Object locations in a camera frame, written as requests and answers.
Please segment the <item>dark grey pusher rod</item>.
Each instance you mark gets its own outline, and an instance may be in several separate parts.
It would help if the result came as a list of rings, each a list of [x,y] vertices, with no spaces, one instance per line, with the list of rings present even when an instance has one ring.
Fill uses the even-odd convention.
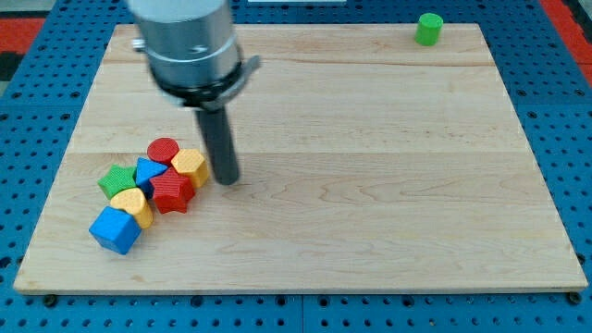
[[[201,110],[195,115],[216,182],[234,184],[240,177],[240,167],[226,108]]]

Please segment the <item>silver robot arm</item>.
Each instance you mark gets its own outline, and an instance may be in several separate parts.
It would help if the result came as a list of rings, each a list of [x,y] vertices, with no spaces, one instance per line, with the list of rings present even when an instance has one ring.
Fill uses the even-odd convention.
[[[128,0],[154,82],[177,104],[195,111],[216,182],[231,185],[240,165],[226,106],[261,66],[245,59],[228,0]]]

